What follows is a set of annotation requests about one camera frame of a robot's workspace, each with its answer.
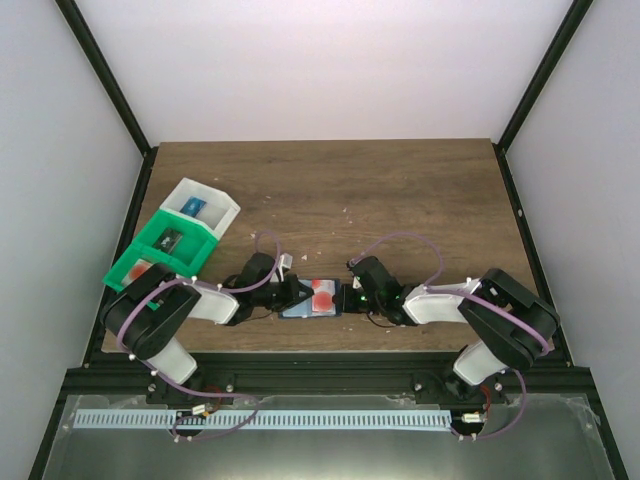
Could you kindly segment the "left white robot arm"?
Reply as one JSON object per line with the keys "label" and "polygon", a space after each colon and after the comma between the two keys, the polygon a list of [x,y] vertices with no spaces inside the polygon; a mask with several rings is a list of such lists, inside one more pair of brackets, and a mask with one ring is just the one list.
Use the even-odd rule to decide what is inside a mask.
{"label": "left white robot arm", "polygon": [[291,257],[255,253],[240,273],[218,285],[178,275],[157,263],[102,309],[101,323],[117,346],[172,382],[185,385],[198,365],[176,338],[189,319],[235,326],[256,308],[281,313],[310,300],[314,290],[290,272]]}

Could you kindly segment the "blue card holder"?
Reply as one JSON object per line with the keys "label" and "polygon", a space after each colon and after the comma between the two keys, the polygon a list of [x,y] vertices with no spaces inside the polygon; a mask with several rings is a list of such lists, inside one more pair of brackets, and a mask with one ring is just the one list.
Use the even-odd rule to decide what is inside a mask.
{"label": "blue card holder", "polygon": [[284,310],[279,314],[281,319],[309,319],[309,318],[331,318],[338,317],[341,313],[336,313],[334,311],[333,314],[314,314],[311,310],[311,299],[306,302]]}

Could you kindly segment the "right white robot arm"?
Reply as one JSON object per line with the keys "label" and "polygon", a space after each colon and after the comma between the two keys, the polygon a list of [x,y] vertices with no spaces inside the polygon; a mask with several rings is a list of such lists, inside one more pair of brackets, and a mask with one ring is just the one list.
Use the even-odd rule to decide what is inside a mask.
{"label": "right white robot arm", "polygon": [[345,313],[377,314],[394,326],[463,323],[478,340],[465,346],[442,374],[443,388],[466,400],[490,377],[524,372],[549,354],[560,325],[556,310],[505,271],[450,285],[401,284],[375,256],[348,269],[353,281],[333,303]]}

